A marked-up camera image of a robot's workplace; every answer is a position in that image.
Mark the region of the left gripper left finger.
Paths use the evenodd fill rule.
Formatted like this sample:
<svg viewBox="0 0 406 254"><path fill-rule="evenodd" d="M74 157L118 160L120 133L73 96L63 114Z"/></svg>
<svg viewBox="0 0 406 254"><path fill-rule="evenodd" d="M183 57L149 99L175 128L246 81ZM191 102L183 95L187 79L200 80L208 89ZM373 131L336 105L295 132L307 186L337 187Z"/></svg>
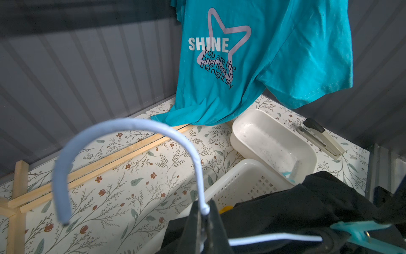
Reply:
<svg viewBox="0 0 406 254"><path fill-rule="evenodd" d="M199 210L198 202L194 201L182 233L183 254L201 254L204 251L205 219Z"/></svg>

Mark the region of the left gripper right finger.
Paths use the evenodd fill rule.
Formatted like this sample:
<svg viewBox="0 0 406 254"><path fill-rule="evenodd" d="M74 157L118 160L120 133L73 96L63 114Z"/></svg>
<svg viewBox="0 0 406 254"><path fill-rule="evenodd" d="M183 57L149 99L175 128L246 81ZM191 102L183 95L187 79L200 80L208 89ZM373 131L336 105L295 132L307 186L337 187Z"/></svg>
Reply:
<svg viewBox="0 0 406 254"><path fill-rule="evenodd" d="M204 216L204 253L205 254L233 254L234 251L228 242L228 236L224 228L216 203L208 202L210 212Z"/></svg>

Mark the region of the yellow t-shirt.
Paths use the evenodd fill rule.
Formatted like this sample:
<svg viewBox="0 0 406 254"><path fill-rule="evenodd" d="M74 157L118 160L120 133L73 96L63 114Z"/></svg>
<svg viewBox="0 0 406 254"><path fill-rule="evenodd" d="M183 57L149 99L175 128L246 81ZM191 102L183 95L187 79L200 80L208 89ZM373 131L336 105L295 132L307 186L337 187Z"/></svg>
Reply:
<svg viewBox="0 0 406 254"><path fill-rule="evenodd" d="M221 210L219 210L219 214L223 214L223 213L225 213L227 211L230 211L232 209L233 209L233 206L225 206Z"/></svg>

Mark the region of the black t-shirt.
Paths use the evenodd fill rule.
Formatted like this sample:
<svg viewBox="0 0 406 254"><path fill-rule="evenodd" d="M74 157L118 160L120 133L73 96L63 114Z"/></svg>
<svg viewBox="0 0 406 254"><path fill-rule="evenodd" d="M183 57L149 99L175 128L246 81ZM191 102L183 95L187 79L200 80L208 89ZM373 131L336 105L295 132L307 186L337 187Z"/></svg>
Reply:
<svg viewBox="0 0 406 254"><path fill-rule="evenodd" d="M197 202L201 214L208 215L209 205L203 207ZM374 221L376 210L355 189L320 171L291 189L238 203L220 216L234 254L378 254L348 242L349 233L330 228L338 222ZM162 254L183 254L182 233L187 219L169 222ZM369 235L406 249L395 224Z"/></svg>

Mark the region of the blue wire hanger black shirt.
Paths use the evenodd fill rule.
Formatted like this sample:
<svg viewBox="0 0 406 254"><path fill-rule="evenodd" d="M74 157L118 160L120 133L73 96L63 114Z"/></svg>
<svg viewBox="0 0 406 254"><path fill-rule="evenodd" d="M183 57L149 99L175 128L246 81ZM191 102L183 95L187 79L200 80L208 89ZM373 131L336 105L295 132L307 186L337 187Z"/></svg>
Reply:
<svg viewBox="0 0 406 254"><path fill-rule="evenodd" d="M230 142L226 124L185 132L202 159L204 186L211 187L246 159ZM173 140L125 160L72 189L67 226L54 215L30 254L153 254L169 221L189 214L197 198L189 153Z"/></svg>

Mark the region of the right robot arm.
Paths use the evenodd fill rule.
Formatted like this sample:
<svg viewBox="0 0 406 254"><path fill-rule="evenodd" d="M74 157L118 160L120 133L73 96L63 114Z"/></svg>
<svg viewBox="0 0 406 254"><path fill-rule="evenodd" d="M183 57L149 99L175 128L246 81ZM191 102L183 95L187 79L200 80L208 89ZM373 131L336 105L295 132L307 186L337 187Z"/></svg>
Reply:
<svg viewBox="0 0 406 254"><path fill-rule="evenodd" d="M373 219L380 224L406 223L406 177L394 194L378 186L374 190L373 203L377 205Z"/></svg>

